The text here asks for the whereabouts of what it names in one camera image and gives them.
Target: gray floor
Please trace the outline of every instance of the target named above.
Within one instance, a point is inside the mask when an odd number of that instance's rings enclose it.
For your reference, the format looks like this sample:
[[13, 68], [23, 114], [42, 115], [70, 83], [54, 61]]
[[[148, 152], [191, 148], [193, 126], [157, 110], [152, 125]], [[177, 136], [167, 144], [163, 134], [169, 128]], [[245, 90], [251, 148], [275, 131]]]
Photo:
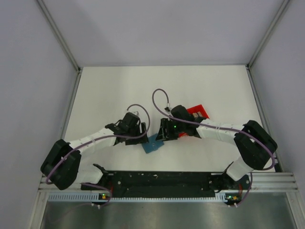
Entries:
[[285, 194], [250, 194], [239, 208], [223, 203], [112, 203], [65, 212], [79, 203], [48, 203], [41, 229], [294, 229]]

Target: white wall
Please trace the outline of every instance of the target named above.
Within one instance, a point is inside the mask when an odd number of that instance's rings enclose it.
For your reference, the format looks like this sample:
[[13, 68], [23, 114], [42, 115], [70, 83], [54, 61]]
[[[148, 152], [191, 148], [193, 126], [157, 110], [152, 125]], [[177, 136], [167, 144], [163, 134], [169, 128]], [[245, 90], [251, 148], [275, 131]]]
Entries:
[[0, 7], [0, 228], [26, 228], [75, 71], [33, 0]]
[[294, 0], [253, 68], [285, 170], [305, 199], [305, 1]]
[[80, 66], [246, 64], [283, 0], [45, 0]]

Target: red box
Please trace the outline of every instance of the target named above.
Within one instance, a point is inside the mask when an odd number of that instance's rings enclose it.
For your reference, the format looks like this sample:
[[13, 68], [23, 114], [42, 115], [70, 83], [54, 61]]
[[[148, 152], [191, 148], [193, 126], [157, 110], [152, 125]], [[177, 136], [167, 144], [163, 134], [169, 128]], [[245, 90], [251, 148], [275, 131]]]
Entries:
[[[203, 108], [202, 105], [197, 105], [197, 106], [191, 107], [191, 108], [186, 109], [186, 110], [187, 110], [187, 112], [188, 112], [189, 114], [191, 114], [191, 115], [193, 115], [193, 113], [198, 113], [198, 112], [200, 112], [201, 115], [202, 115], [203, 117], [205, 117], [205, 118], [210, 118], [210, 117], [208, 116], [208, 114], [206, 113], [206, 111], [205, 111], [205, 109]], [[182, 136], [187, 136], [187, 134], [186, 134], [186, 133], [181, 133], [181, 134], [179, 134], [179, 137], [182, 137]]]

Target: metal frame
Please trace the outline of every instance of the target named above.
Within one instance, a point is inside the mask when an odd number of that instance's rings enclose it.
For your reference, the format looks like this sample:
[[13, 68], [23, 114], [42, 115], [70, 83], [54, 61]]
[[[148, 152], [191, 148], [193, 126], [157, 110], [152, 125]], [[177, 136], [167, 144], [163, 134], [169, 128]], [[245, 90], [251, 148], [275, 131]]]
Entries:
[[[77, 71], [77, 77], [75, 79], [73, 91], [71, 92], [71, 98], [69, 105], [67, 107], [66, 111], [66, 118], [61, 125], [61, 133], [60, 138], [63, 138], [65, 136], [67, 126], [69, 123], [69, 118], [71, 115], [72, 107], [74, 104], [74, 100], [76, 97], [76, 92], [78, 89], [78, 85], [80, 83], [81, 78], [81, 72], [82, 69], [77, 64], [75, 58], [73, 57], [73, 54], [71, 53], [66, 41], [64, 40], [61, 32], [59, 31], [58, 27], [56, 26], [50, 12], [48, 11], [46, 4], [43, 0], [35, 0], [38, 7], [40, 8], [43, 16], [45, 17], [47, 23], [49, 24], [54, 36], [56, 37], [57, 41], [59, 42], [59, 45], [61, 46], [62, 50], [66, 54], [67, 58]], [[289, 5], [291, 3], [291, 0], [283, 0], [276, 16], [270, 23], [270, 26], [268, 30], [265, 33], [265, 36], [262, 38], [260, 44], [258, 45], [257, 49], [255, 50], [252, 58], [250, 59], [250, 62], [246, 65], [247, 73], [249, 76], [249, 81], [254, 93], [255, 101], [257, 104], [257, 108], [259, 111], [259, 115], [261, 117], [263, 127], [270, 133], [272, 130], [270, 129], [270, 126], [268, 124], [267, 116], [265, 115], [263, 105], [262, 105], [262, 99], [259, 95], [259, 92], [256, 88], [255, 80], [251, 74], [251, 67], [254, 65], [255, 61], [259, 57], [260, 53], [266, 46], [267, 42], [269, 41], [270, 37], [272, 36], [276, 26], [282, 19], [284, 13], [288, 9]], [[46, 208], [46, 204], [49, 199], [49, 195], [54, 192], [58, 192], [58, 189], [54, 185], [47, 185], [45, 183], [46, 177], [42, 177], [41, 183], [38, 189], [37, 197], [34, 203], [34, 208], [32, 210], [32, 216], [29, 221], [28, 228], [29, 229], [38, 229], [41, 226], [43, 214]], [[61, 191], [61, 193], [69, 194], [71, 192], [76, 192], [78, 195], [88, 195], [88, 193], [96, 193], [103, 191], [83, 191], [80, 189], [80, 185], [72, 185], [68, 189]], [[305, 228], [305, 208], [302, 201], [302, 198], [300, 196], [300, 193], [298, 191], [297, 184], [295, 182], [295, 178], [293, 173], [253, 173], [253, 185], [252, 185], [251, 192], [285, 192], [287, 194], [287, 199], [290, 204], [292, 215], [295, 219], [296, 225], [298, 228]]]

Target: white table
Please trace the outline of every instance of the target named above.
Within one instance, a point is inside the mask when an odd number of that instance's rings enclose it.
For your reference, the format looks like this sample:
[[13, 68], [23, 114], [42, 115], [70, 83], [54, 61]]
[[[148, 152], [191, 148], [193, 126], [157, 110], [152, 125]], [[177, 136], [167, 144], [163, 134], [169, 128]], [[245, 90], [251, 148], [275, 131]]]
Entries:
[[[133, 103], [143, 105], [151, 116], [148, 136], [157, 133], [163, 116], [152, 104], [156, 88], [168, 93], [171, 107], [202, 104], [215, 121], [244, 124], [252, 119], [261, 123], [244, 66], [85, 67], [65, 140], [84, 137], [115, 123]], [[164, 108], [165, 96], [158, 92], [155, 98]], [[140, 108], [134, 110], [147, 122]], [[223, 171], [239, 155], [237, 148], [227, 143], [183, 137], [165, 142], [149, 154], [141, 145], [104, 148], [87, 163], [100, 164], [107, 170]]]

